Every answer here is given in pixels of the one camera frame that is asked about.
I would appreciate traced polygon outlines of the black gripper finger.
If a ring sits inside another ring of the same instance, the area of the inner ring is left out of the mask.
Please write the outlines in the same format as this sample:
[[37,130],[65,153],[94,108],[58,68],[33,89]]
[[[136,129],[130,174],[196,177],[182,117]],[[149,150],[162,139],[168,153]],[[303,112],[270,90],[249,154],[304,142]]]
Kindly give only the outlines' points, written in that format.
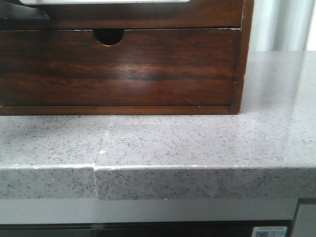
[[45,11],[23,5],[1,5],[0,18],[5,20],[49,20]]

